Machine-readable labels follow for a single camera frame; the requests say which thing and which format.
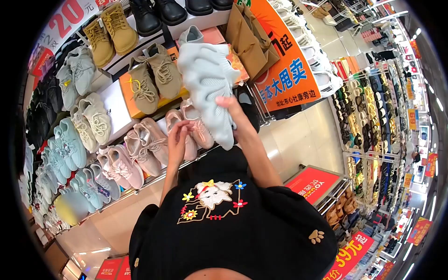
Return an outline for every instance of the price sign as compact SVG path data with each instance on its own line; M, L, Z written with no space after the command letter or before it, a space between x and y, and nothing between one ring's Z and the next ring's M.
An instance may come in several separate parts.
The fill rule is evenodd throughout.
M50 18L38 43L55 54L64 42L97 12L99 9L95 0L65 0Z

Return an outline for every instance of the black t-shirt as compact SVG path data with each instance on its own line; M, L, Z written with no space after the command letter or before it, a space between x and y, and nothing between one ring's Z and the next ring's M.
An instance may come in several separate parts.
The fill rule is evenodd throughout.
M337 253L331 227L302 196L226 173L174 187L160 209L148 205L129 262L133 280L182 280L211 267L254 280L321 280Z

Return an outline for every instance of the tan work boot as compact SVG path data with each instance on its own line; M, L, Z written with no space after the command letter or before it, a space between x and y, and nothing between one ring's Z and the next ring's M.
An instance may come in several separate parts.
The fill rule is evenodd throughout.
M131 58L129 63L129 75L131 75L131 89L134 93L133 99L137 109L143 113L149 115L157 110L157 104L159 103L159 95L157 89L152 83L151 77L148 73L148 64L145 60L137 67L133 68L135 63L142 62L138 58Z
M104 26L111 35L115 51L124 56L138 43L137 32L129 26L120 2L110 6L101 13Z
M101 28L97 19L83 29L92 45L93 61L98 68L111 62L115 56L115 49L104 28Z
M182 77L179 70L177 70L176 64L168 55L167 49L160 44L154 43L146 50L150 56L146 60L154 71L155 84L159 89L159 93L167 99L175 98L181 90Z

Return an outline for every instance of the white shoe box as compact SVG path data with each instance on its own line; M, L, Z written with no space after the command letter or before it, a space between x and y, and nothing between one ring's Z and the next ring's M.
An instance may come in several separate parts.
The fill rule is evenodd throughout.
M104 108L106 109L107 114L111 118L111 135L109 136L108 142L103 145L106 146L123 136L132 129L134 124L137 124L140 121L131 118L128 108L126 107L125 99L121 93L119 80L116 80L111 86L98 94L101 97L101 101L104 103Z
M185 8L185 0L176 0L176 2L180 6ZM230 11L231 10L227 11L213 10L213 13L200 17L188 14L188 17L184 22L176 26L168 26L168 30L171 33L172 39L177 40L181 36L182 32L187 30L192 25L197 26L199 30L204 30L210 27L227 24L228 18L230 16Z
M134 15L127 17L126 20L128 21L129 25L134 30L137 30L137 27L135 25ZM142 37L139 35L138 43L137 43L136 47L131 52L129 52L128 54L126 54L124 56L115 55L115 57L112 59L112 61L103 67L103 70L109 72L112 75L115 75L123 67L129 65L131 57L142 56L143 49L149 47L153 43L163 44L164 42L165 42L165 38L163 35L163 30L160 30L156 34L149 36L149 37Z

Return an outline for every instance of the shoe sole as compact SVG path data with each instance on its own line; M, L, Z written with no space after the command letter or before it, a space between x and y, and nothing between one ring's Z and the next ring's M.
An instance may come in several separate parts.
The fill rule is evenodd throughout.
M185 9L187 10L187 12L190 15L194 15L196 17L206 16L206 15L209 15L209 14L213 13L213 9L211 9L210 11L205 11L205 12L195 12L192 9L190 9L188 6L185 6Z

